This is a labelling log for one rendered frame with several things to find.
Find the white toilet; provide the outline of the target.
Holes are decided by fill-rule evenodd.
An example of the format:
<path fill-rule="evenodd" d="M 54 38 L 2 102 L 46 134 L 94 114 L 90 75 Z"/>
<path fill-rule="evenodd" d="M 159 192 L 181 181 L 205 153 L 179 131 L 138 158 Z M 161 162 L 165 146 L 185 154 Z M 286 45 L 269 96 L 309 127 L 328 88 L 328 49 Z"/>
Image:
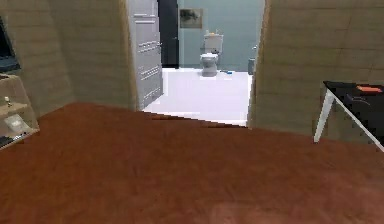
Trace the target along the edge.
<path fill-rule="evenodd" d="M 214 77 L 217 74 L 217 65 L 222 54 L 223 35 L 207 33 L 203 40 L 203 53 L 200 55 L 203 77 Z"/>

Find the grey panelled room door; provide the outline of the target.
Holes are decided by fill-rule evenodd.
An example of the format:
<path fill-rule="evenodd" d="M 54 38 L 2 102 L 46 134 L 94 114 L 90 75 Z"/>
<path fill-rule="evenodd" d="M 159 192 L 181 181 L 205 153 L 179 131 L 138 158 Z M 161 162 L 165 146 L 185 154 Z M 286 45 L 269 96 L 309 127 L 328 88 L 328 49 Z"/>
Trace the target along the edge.
<path fill-rule="evenodd" d="M 157 0 L 127 0 L 138 108 L 143 110 L 163 94 Z"/>

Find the dark room door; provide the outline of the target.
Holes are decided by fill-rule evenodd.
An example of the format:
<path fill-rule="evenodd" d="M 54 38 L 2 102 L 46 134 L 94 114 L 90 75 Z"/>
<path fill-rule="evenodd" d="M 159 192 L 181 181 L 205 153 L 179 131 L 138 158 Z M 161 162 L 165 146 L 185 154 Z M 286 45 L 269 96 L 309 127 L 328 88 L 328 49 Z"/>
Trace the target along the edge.
<path fill-rule="evenodd" d="M 158 0 L 161 62 L 164 68 L 179 68 L 177 0 Z"/>

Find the black table with white legs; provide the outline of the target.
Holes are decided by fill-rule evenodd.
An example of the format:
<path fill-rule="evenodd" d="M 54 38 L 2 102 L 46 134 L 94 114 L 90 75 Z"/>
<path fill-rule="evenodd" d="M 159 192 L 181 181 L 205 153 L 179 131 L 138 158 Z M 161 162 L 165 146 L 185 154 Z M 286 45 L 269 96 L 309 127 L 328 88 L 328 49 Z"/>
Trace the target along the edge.
<path fill-rule="evenodd" d="M 326 91 L 313 142 L 320 141 L 331 108 L 336 103 L 384 153 L 384 93 L 360 94 L 356 89 L 356 86 L 372 86 L 384 91 L 384 85 L 336 81 L 324 81 L 323 84 Z"/>

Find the grey flat box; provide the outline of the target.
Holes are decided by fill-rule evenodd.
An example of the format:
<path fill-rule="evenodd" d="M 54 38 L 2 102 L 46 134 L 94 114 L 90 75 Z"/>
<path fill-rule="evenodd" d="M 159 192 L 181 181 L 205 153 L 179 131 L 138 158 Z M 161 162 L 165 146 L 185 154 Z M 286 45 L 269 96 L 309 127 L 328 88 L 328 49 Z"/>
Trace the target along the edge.
<path fill-rule="evenodd" d="M 4 122 L 13 132 L 23 133 L 30 129 L 28 124 L 18 114 L 5 118 Z"/>

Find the orange flat object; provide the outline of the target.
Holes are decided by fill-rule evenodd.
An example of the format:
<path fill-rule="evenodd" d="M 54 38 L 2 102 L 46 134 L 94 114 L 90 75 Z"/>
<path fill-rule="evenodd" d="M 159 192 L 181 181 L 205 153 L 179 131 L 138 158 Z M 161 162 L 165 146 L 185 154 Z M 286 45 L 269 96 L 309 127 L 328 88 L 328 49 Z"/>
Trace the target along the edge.
<path fill-rule="evenodd" d="M 372 86 L 356 86 L 360 94 L 381 94 L 384 93 L 382 88 Z"/>

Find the black television set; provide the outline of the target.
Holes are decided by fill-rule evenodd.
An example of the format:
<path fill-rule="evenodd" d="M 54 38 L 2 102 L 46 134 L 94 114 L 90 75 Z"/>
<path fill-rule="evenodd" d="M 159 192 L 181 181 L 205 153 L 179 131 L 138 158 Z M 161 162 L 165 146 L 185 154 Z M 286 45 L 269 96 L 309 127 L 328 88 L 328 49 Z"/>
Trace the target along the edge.
<path fill-rule="evenodd" d="M 7 73 L 20 69 L 20 63 L 7 34 L 6 26 L 0 16 L 0 72 Z"/>

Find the framed dark wall picture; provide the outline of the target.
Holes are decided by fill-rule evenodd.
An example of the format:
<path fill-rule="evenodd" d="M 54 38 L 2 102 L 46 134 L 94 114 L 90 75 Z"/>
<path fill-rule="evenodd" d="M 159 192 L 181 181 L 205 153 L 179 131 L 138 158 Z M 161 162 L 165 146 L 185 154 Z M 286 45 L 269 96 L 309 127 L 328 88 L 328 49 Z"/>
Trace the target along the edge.
<path fill-rule="evenodd" d="M 201 29 L 203 24 L 202 8 L 186 8 L 179 10 L 180 27 L 190 29 Z"/>

